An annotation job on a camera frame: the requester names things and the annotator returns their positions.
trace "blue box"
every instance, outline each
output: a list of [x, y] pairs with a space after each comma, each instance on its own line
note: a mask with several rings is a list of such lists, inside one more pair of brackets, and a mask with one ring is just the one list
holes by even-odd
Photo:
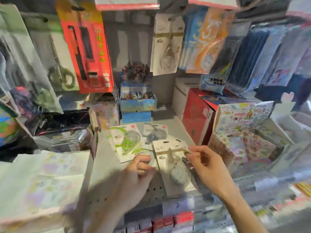
[[122, 114], [122, 123], [138, 123], [138, 122], [151, 121], [151, 111], [121, 113], [121, 114]]
[[151, 111], [156, 109], [157, 102], [158, 100], [150, 87], [121, 87], [121, 112]]

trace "scissors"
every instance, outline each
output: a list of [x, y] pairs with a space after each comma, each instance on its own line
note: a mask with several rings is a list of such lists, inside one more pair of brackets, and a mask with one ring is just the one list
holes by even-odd
[[[53, 55], [56, 61], [56, 66], [51, 67], [48, 73], [48, 77], [52, 83], [53, 88], [59, 89], [59, 90], [74, 88], [76, 86], [75, 76], [70, 70], [61, 66], [51, 35], [50, 35], [50, 43], [51, 43]], [[71, 77], [71, 84], [67, 82], [67, 76]]]

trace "person's left hand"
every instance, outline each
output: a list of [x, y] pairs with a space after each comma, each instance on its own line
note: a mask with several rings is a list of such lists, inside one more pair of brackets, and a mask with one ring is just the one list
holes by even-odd
[[148, 155], [137, 155], [121, 173], [111, 197], [124, 213], [134, 208], [148, 189], [156, 172], [155, 168], [147, 164], [150, 160]]

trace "orange package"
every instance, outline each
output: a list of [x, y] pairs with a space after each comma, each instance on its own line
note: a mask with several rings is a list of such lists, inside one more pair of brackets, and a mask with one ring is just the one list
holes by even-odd
[[187, 73], [208, 74], [229, 35], [234, 13], [210, 7], [203, 22]]
[[79, 92], [112, 92], [114, 79], [101, 12], [91, 2], [74, 7], [68, 0], [56, 0], [56, 10], [78, 78]]

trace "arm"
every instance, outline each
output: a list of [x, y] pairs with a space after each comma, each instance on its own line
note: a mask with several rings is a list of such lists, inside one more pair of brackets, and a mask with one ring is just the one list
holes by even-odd
[[150, 160], [150, 156], [137, 155], [122, 171], [107, 204], [91, 216], [89, 226], [84, 226], [87, 233], [113, 232], [120, 218], [141, 201], [156, 172], [147, 164]]
[[190, 150], [193, 153], [187, 155], [188, 160], [203, 184], [225, 204], [238, 232], [267, 233], [235, 186], [221, 156], [207, 146], [194, 146]]

